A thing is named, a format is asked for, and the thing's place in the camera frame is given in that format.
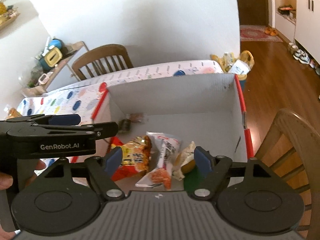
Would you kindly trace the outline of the person left hand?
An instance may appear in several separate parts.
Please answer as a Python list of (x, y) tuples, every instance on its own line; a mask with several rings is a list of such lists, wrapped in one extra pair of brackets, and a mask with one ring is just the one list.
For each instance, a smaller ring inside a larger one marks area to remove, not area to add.
[[(46, 168), (46, 164), (39, 160), (35, 170), (44, 170)], [(35, 179), (37, 178), (36, 173), (34, 173), (26, 182), (26, 186), (30, 185)], [(1, 172), (1, 190), (6, 190), (9, 187), (12, 186), (13, 184), (13, 178), (12, 176), (8, 175), (8, 174), (4, 174)], [(14, 232), (6, 232), (1, 228), (1, 240), (7, 240), (7, 239), (12, 239), (14, 236), (16, 236), (16, 233)]]

